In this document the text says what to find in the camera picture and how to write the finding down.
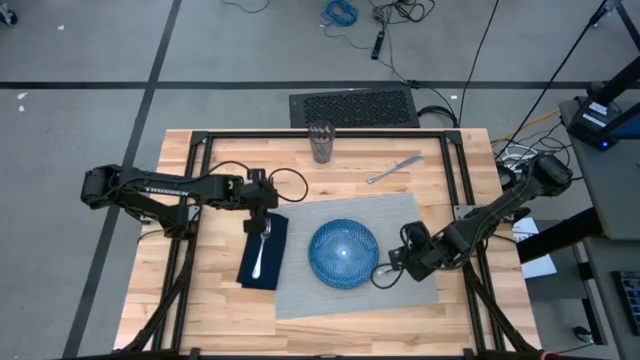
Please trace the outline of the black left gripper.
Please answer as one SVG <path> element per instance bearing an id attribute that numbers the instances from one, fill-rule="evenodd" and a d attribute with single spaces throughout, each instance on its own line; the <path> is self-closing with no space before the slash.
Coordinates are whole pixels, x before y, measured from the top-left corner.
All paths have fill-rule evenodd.
<path id="1" fill-rule="evenodd" d="M 245 182 L 241 177 L 234 180 L 234 208 L 248 210 L 251 217 L 243 221 L 245 233 L 259 233 L 259 219 L 265 220 L 268 210 L 275 209 L 278 205 L 278 192 L 269 180 Z"/>

